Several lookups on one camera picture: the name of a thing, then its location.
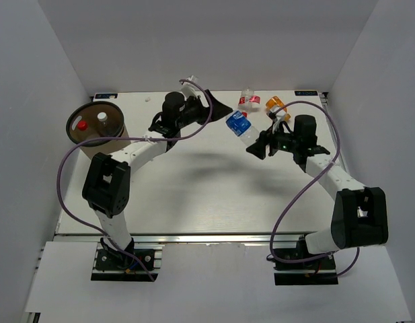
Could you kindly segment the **crushed red label bottle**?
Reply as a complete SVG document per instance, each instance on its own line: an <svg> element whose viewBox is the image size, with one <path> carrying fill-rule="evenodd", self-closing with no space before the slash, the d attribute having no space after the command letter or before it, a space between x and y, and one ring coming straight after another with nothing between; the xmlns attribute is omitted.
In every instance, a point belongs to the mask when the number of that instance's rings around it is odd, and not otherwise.
<svg viewBox="0 0 415 323"><path fill-rule="evenodd" d="M260 97L255 94L255 91L247 87L241 91L238 108L246 112L254 112L260 107Z"/></svg>

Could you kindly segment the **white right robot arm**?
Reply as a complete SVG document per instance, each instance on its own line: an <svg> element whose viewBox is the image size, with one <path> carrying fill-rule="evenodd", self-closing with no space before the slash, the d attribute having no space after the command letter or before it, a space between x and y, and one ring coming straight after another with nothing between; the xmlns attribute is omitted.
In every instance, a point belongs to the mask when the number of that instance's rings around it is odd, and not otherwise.
<svg viewBox="0 0 415 323"><path fill-rule="evenodd" d="M259 159L277 151L291 153L293 161L330 195L334 201L329 227L305 235L295 252L297 263L311 268L321 254L388 241L387 203L384 191L368 187L349 175L317 143L317 123L313 116L298 115L293 129L280 123L262 131L246 151Z"/></svg>

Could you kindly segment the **blue sticker left corner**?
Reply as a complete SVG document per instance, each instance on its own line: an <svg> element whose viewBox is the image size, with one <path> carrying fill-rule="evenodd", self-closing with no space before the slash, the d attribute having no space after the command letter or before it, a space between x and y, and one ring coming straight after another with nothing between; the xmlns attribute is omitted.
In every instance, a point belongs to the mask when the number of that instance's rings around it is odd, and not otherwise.
<svg viewBox="0 0 415 323"><path fill-rule="evenodd" d="M93 98L95 100L110 100L110 99L116 99L118 97L117 93L101 93L96 94Z"/></svg>

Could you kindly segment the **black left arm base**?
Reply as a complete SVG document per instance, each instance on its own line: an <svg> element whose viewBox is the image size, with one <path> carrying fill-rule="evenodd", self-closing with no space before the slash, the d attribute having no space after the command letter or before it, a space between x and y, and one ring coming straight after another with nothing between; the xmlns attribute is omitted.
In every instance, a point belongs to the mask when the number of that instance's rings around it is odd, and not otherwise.
<svg viewBox="0 0 415 323"><path fill-rule="evenodd" d="M101 238L93 261L91 280L111 282L154 282L161 267L159 248L141 248L131 243L135 260L107 245Z"/></svg>

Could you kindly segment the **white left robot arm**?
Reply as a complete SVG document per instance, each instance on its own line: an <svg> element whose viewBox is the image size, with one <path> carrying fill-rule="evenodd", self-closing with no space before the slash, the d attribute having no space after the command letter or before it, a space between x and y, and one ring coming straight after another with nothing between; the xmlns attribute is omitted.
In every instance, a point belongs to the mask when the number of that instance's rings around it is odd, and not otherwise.
<svg viewBox="0 0 415 323"><path fill-rule="evenodd" d="M206 106L191 87L166 94L161 111L153 117L140 141L108 155L97 153L91 160L82 197L100 220L104 233L101 244L118 268L128 268L134 260L134 241L124 216L132 174L168 152L182 138L183 128L193 123L216 122L233 111L209 90L204 95Z"/></svg>

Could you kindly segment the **brown cardboard cylinder bin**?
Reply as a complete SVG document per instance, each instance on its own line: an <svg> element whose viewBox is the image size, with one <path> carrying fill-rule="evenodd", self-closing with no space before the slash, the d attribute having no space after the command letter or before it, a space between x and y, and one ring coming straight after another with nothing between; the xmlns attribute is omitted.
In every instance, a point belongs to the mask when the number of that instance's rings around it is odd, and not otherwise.
<svg viewBox="0 0 415 323"><path fill-rule="evenodd" d="M84 152L89 159L97 153L108 155L130 145L129 140L100 140L100 138L105 138L98 133L99 122L97 115L100 112L105 112L109 117L113 118L114 121L119 123L119 128L115 137L128 137L123 112L117 105L106 101L90 102L82 105L70 115L65 130L68 138L74 144L92 139L92 141L83 144L80 147L82 152ZM88 128L85 131L80 131L77 128L77 124L81 120L84 120L88 125Z"/></svg>

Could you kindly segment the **blue sticker right corner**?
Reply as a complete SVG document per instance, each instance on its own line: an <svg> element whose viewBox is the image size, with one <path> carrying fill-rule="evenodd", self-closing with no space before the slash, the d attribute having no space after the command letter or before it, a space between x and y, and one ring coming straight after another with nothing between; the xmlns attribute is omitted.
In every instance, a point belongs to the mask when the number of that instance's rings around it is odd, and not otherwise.
<svg viewBox="0 0 415 323"><path fill-rule="evenodd" d="M295 90L296 96L318 96L318 92L315 90Z"/></svg>

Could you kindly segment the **clear bottle red label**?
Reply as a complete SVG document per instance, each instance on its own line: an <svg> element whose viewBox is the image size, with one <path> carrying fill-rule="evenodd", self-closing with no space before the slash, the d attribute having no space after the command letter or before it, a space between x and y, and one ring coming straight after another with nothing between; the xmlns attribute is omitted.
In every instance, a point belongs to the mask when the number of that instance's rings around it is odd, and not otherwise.
<svg viewBox="0 0 415 323"><path fill-rule="evenodd" d="M84 120L81 120L81 121L78 122L77 128L80 131L85 131L88 128L88 125L87 125L87 123Z"/></svg>

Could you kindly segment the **blue sticker corner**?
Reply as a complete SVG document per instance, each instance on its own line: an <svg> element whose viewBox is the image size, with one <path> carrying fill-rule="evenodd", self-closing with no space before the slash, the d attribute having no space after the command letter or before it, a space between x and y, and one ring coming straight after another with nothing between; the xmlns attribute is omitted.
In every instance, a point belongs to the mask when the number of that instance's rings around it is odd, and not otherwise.
<svg viewBox="0 0 415 323"><path fill-rule="evenodd" d="M318 96L318 92L315 90L295 90L296 96Z"/></svg>
<svg viewBox="0 0 415 323"><path fill-rule="evenodd" d="M93 98L95 100L110 100L110 99L116 99L118 97L117 93L101 93L96 94Z"/></svg>

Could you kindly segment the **aluminium table front rail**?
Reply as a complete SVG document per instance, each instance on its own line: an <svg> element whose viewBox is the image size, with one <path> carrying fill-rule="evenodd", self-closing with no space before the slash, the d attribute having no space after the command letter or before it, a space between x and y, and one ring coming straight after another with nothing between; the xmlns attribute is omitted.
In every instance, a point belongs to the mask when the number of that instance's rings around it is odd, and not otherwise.
<svg viewBox="0 0 415 323"><path fill-rule="evenodd" d="M223 243L223 242L269 242L270 234L171 234L171 235L132 235L136 243ZM99 242L97 234L58 234L54 242Z"/></svg>

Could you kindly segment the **orange juice bottle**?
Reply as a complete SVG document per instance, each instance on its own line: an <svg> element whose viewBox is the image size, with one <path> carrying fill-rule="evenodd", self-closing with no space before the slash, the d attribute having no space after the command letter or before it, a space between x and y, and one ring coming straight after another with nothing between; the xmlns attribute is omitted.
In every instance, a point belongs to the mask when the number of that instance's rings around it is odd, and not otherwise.
<svg viewBox="0 0 415 323"><path fill-rule="evenodd" d="M273 96L266 102L266 114L273 121L288 122L291 119L285 104L278 96Z"/></svg>

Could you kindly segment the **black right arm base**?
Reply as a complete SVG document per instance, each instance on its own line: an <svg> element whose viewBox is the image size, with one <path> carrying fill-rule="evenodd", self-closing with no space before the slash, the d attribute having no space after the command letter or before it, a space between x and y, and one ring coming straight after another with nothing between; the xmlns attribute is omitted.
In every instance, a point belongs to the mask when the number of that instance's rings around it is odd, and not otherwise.
<svg viewBox="0 0 415 323"><path fill-rule="evenodd" d="M292 248L275 248L274 253L285 260L301 260L313 255L308 253L305 236L300 236ZM284 263L269 254L268 262L274 264L274 284L276 286L337 285L336 263L333 256L299 263Z"/></svg>

